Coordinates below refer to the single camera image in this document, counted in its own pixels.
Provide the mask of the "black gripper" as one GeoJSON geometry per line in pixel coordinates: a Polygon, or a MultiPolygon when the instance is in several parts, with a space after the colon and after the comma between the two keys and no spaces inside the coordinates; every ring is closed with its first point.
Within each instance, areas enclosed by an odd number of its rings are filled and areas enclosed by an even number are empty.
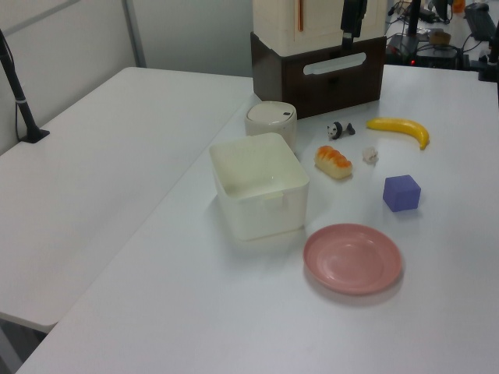
{"type": "Polygon", "coordinates": [[[351,50],[353,38],[360,36],[366,8],[367,0],[344,0],[341,21],[342,48],[344,50],[351,50]]]}

